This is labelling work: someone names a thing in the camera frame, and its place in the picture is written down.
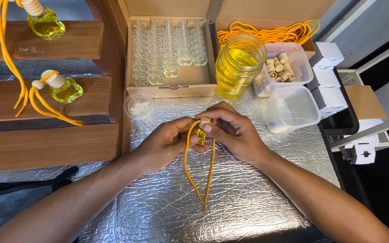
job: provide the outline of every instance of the clear plastic container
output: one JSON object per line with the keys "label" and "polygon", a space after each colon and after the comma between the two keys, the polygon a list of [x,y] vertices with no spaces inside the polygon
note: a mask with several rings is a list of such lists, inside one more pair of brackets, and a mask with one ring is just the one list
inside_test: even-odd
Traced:
{"label": "clear plastic container", "polygon": [[293,131],[321,120],[312,93],[300,85],[275,89],[261,109],[268,129],[273,133]]}
{"label": "clear plastic container", "polygon": [[153,98],[141,92],[134,92],[125,98],[123,108],[130,119],[145,120],[151,116],[155,105]]}
{"label": "clear plastic container", "polygon": [[305,55],[304,49],[295,43],[268,43],[267,59],[275,58],[280,53],[285,52],[289,58],[288,63],[294,70],[296,82],[294,83],[277,83],[272,80],[268,74],[267,67],[264,65],[260,74],[253,82],[256,95],[258,97],[270,97],[274,89],[288,86],[302,86],[313,79],[313,71],[310,67],[309,60]]}

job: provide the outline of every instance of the hand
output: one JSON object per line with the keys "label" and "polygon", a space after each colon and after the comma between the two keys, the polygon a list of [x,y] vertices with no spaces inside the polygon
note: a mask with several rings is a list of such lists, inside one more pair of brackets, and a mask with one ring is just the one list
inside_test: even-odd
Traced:
{"label": "hand", "polygon": [[[132,156],[142,166],[144,174],[155,172],[168,165],[175,156],[184,151],[187,132],[196,119],[183,117],[160,124],[145,140],[132,151]],[[190,136],[189,147],[198,152],[208,150],[209,146],[197,144],[197,135]]]}
{"label": "hand", "polygon": [[195,116],[196,119],[202,117],[213,119],[212,123],[204,124],[207,135],[224,144],[238,159],[257,166],[274,154],[264,144],[251,120],[226,102]]}

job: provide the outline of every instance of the mason jar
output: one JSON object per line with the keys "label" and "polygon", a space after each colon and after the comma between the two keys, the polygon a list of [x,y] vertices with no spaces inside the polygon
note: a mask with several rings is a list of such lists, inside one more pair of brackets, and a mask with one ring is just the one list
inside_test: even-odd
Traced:
{"label": "mason jar", "polygon": [[220,92],[239,95],[251,85],[267,58],[267,48],[257,37],[238,34],[220,50],[216,64]]}

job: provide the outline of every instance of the person's right hand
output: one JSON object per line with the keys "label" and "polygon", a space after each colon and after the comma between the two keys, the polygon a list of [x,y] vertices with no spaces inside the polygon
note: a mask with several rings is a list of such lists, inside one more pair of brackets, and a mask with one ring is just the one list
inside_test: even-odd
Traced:
{"label": "person's right hand", "polygon": [[207,135],[224,144],[238,159],[257,166],[274,154],[264,144],[250,118],[241,115],[226,102],[220,102],[195,116],[196,119],[202,117],[213,119],[212,123],[203,126]]}

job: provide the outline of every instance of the wooden step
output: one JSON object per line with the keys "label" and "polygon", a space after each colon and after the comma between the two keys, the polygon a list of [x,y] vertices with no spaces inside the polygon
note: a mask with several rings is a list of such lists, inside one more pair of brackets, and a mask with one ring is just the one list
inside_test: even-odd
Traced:
{"label": "wooden step", "polygon": [[[67,116],[109,114],[110,77],[83,77],[74,78],[74,80],[83,88],[84,95],[70,104],[62,104],[53,99],[48,85],[39,92],[51,107]],[[30,89],[31,80],[26,80],[25,83]],[[38,113],[30,102],[19,117],[15,117],[21,106],[13,109],[19,98],[20,90],[18,80],[0,81],[0,121],[48,118]],[[35,98],[35,102],[43,111],[48,112],[38,98]]]}
{"label": "wooden step", "polygon": [[0,132],[0,171],[110,161],[118,124]]}
{"label": "wooden step", "polygon": [[[37,36],[26,21],[9,21],[6,45],[13,60],[99,59],[103,22],[62,21],[65,35],[54,40]],[[0,61],[3,61],[0,44]]]}

